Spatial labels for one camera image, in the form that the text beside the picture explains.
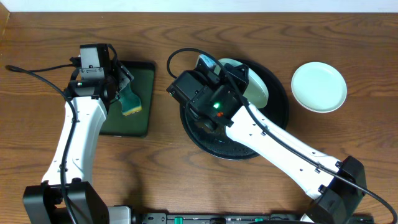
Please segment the mint green plate with stain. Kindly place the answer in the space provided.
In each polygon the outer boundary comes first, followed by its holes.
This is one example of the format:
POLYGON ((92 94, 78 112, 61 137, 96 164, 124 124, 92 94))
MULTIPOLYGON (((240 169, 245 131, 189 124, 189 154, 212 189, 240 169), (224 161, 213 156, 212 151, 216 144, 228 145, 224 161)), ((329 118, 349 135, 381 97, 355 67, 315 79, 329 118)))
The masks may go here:
POLYGON ((236 67, 239 65, 247 65, 249 67, 248 78, 249 83, 248 86, 243 93, 243 96, 248 99, 248 101, 253 104, 257 109, 264 108, 269 99, 269 91, 266 87, 266 84, 261 79, 258 73, 254 71, 253 68, 250 67, 248 62, 240 62, 239 60, 231 59, 231 58, 222 58, 219 59, 219 62, 222 65, 226 65, 227 63, 236 67))

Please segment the green and yellow sponge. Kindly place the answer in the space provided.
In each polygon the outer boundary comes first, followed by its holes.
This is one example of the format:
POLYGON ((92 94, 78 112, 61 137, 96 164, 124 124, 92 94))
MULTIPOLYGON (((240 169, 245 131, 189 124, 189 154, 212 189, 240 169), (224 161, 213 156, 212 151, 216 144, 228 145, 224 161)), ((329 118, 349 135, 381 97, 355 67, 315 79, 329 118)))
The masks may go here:
POLYGON ((142 110, 141 99, 133 92, 131 84, 119 91, 119 101, 121 103, 121 112, 124 116, 129 116, 142 110))

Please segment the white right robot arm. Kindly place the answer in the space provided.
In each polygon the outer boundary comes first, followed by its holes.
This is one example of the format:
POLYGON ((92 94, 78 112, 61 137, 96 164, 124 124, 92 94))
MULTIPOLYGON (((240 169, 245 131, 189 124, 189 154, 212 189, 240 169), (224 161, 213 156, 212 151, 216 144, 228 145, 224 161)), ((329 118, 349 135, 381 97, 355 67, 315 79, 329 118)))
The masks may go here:
POLYGON ((203 87, 192 100, 197 125, 222 129, 230 140, 251 148, 293 179, 312 198, 303 222, 348 223, 364 197, 364 167, 306 145, 272 120, 289 117, 285 90, 276 76, 257 63, 224 58, 219 66, 199 62, 203 87))

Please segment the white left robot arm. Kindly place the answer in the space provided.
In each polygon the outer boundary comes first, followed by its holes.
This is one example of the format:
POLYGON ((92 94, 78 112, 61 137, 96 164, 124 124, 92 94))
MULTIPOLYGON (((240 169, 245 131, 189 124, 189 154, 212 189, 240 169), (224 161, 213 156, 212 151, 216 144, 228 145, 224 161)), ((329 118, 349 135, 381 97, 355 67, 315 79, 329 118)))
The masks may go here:
POLYGON ((117 59, 108 65, 82 64, 61 94, 65 121, 52 163, 40 185, 28 186, 24 208, 31 223, 133 223, 127 205, 107 206, 92 184, 100 130, 109 103, 132 80, 117 59))

